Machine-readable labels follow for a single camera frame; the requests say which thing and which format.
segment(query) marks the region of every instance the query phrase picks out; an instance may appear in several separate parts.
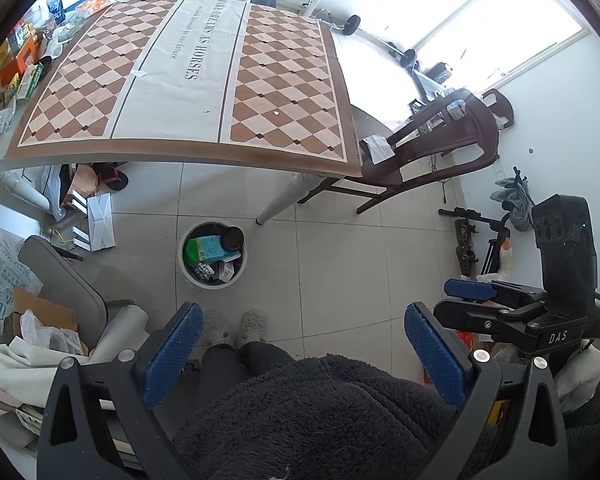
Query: black lid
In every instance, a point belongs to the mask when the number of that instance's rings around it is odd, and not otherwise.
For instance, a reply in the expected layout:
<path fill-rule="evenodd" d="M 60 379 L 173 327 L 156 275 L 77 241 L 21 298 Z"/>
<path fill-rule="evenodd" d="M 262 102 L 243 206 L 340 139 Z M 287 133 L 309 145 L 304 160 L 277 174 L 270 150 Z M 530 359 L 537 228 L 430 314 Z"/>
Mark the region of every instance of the black lid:
<path fill-rule="evenodd" d="M 244 245 L 244 233 L 239 227 L 228 227 L 220 237 L 220 245 L 231 253 L 239 251 Z"/>

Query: metal bolt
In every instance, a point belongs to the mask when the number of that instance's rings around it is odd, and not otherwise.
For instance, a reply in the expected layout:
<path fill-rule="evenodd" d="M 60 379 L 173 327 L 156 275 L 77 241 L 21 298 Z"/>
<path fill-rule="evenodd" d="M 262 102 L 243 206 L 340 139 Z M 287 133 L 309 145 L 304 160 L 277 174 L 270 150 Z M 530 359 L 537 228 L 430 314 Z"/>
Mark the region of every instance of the metal bolt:
<path fill-rule="evenodd" d="M 63 368 L 64 370 L 68 370 L 73 365 L 74 365 L 73 357 L 65 357 L 64 359 L 62 359 L 62 361 L 60 361 L 60 367 Z"/>
<path fill-rule="evenodd" d="M 122 352 L 120 352 L 118 354 L 118 361 L 123 362 L 123 363 L 128 363 L 134 357 L 136 357 L 136 353 L 133 350 L 131 350 L 131 349 L 123 350 Z"/>
<path fill-rule="evenodd" d="M 534 364 L 541 370 L 544 370 L 548 366 L 544 357 L 534 357 Z"/>
<path fill-rule="evenodd" d="M 474 352 L 474 359 L 476 361 L 478 361 L 479 363 L 485 363 L 489 359 L 491 359 L 491 356 L 489 355 L 489 352 L 487 352 L 486 350 L 476 350 Z"/>

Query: brown and white diamond pattern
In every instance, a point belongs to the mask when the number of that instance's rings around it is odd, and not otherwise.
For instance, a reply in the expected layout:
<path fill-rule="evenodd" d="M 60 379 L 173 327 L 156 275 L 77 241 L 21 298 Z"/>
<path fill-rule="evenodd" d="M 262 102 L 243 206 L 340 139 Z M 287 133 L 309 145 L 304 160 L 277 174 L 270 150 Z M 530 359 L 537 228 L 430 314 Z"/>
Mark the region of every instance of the brown and white diamond pattern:
<path fill-rule="evenodd" d="M 178 0 L 127 0 L 106 10 L 67 56 L 20 144 L 101 137 L 142 48 Z"/>
<path fill-rule="evenodd" d="M 253 6 L 240 58 L 231 140 L 344 159 L 318 23 Z"/>

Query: gloved hand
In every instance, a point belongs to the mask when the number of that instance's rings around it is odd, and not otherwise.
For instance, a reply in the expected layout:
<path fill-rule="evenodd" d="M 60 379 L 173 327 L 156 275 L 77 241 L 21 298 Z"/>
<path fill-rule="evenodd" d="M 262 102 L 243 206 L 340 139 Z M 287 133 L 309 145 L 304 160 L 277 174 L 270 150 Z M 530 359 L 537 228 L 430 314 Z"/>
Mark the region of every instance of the gloved hand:
<path fill-rule="evenodd" d="M 560 399 L 563 413 L 576 410 L 593 397 L 600 382 L 600 350 L 582 340 L 582 351 L 574 354 L 554 377 L 555 389 Z M 494 359 L 500 363 L 521 363 L 518 349 L 507 345 Z"/>

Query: window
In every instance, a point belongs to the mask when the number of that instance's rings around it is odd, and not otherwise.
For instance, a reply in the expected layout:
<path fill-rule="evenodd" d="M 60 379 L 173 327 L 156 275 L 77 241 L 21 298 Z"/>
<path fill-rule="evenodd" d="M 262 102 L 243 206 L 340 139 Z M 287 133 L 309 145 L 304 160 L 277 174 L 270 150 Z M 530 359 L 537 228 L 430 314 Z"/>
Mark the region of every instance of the window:
<path fill-rule="evenodd" d="M 420 49 L 427 68 L 447 63 L 445 85 L 482 91 L 582 30 L 554 0 L 477 0 Z"/>

